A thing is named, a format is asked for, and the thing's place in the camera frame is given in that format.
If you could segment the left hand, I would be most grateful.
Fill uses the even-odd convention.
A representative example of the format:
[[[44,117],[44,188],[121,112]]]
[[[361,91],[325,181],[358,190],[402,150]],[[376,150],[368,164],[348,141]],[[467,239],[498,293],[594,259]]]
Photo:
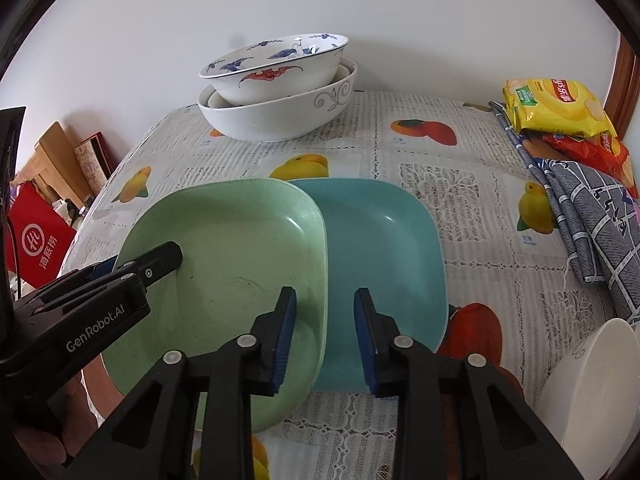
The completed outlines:
[[[13,435],[38,474],[58,479],[124,395],[114,386],[102,356],[74,376],[43,412],[19,422]]]

